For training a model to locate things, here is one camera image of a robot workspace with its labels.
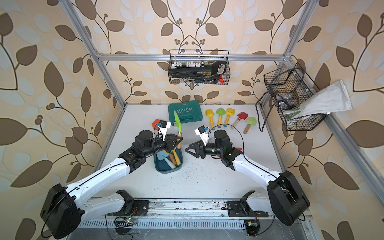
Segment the green shovel orange handle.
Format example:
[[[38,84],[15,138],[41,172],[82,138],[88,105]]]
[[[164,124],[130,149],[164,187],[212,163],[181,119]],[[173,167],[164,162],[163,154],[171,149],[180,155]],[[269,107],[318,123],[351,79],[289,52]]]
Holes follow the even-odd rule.
[[[223,108],[218,108],[217,111],[216,111],[216,114],[219,116],[217,126],[218,126],[218,128],[221,128],[221,126],[222,126],[222,117],[223,117],[223,115],[226,114],[226,111]]]

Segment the yellow square shovel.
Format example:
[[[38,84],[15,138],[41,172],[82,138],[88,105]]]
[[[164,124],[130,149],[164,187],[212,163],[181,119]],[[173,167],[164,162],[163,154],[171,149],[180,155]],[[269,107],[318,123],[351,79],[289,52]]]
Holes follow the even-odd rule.
[[[176,166],[181,165],[181,160],[180,160],[179,156],[176,153],[176,149],[172,150],[172,156],[173,156],[173,159],[175,160]]]

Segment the yellow shovel wooden handle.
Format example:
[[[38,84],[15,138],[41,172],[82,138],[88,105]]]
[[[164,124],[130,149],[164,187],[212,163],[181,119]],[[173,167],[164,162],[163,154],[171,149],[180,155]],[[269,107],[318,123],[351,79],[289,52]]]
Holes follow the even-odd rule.
[[[226,110],[226,114],[227,114],[227,117],[226,117],[226,120],[225,120],[225,124],[224,124],[224,127],[226,128],[229,124],[229,120],[230,120],[230,117],[233,116],[235,114],[235,110],[232,109],[232,108],[228,108]]]

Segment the green trowel wooden handle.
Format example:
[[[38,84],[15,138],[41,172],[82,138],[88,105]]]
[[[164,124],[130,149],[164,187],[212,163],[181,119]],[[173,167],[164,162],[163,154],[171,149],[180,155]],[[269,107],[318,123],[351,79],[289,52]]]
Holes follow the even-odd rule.
[[[257,124],[257,122],[258,122],[258,120],[255,117],[248,117],[246,119],[247,126],[244,130],[244,134],[246,135],[249,132],[250,128],[252,126],[255,126]]]

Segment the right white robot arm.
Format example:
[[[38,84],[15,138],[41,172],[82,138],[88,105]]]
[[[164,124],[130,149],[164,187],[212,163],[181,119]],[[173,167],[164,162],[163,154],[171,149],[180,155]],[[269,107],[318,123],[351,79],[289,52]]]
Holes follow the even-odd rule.
[[[214,143],[208,142],[208,133],[197,134],[201,140],[185,149],[188,154],[197,159],[207,155],[218,156],[226,167],[248,176],[267,191],[265,199],[258,197],[255,191],[246,193],[241,199],[244,214],[272,213],[286,226],[291,226],[296,220],[305,220],[304,212],[310,207],[310,201],[291,172],[273,171],[251,160],[243,151],[233,147],[224,130],[214,133]]]

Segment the green round shovel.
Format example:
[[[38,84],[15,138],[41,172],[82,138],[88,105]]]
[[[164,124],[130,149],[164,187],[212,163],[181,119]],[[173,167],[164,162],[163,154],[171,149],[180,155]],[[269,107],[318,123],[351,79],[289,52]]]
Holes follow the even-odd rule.
[[[182,124],[176,111],[174,111],[175,122],[178,127],[178,137],[182,137]]]

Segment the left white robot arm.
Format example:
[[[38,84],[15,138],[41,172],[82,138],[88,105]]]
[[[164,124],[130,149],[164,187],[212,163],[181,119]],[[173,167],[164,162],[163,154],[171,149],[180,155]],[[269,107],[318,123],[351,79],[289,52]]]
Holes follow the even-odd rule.
[[[147,157],[161,151],[171,152],[182,140],[175,134],[154,137],[153,132],[143,130],[132,145],[109,165],[65,187],[61,184],[53,186],[41,211],[41,218],[51,236],[60,240],[88,220],[110,213],[131,213],[134,198],[125,190],[103,198],[94,198],[94,195],[138,169]]]

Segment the red shovel wooden handle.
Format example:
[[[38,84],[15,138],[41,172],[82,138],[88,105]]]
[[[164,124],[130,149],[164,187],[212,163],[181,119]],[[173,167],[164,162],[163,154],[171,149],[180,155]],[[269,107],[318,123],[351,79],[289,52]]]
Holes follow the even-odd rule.
[[[240,112],[238,115],[237,115],[237,117],[238,117],[238,119],[232,124],[232,126],[231,126],[231,129],[234,129],[236,126],[237,126],[237,124],[241,121],[241,120],[246,120],[247,118],[248,118],[248,114],[247,113],[245,113],[245,112]]]

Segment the yellow shovel blue handle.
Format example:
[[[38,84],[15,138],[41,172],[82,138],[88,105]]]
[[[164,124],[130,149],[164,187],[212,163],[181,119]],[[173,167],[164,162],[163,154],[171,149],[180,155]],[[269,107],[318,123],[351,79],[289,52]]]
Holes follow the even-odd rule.
[[[213,110],[206,110],[206,116],[209,117],[210,119],[211,130],[214,130],[214,127],[215,127],[214,120],[213,120],[214,115],[215,114]]]

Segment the teal storage box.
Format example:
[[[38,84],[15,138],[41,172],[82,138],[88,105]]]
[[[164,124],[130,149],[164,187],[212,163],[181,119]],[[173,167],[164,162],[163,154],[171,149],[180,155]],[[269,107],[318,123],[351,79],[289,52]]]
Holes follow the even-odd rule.
[[[162,151],[154,155],[155,169],[162,174],[178,171],[182,167],[183,162],[181,149],[174,149],[169,154]]]

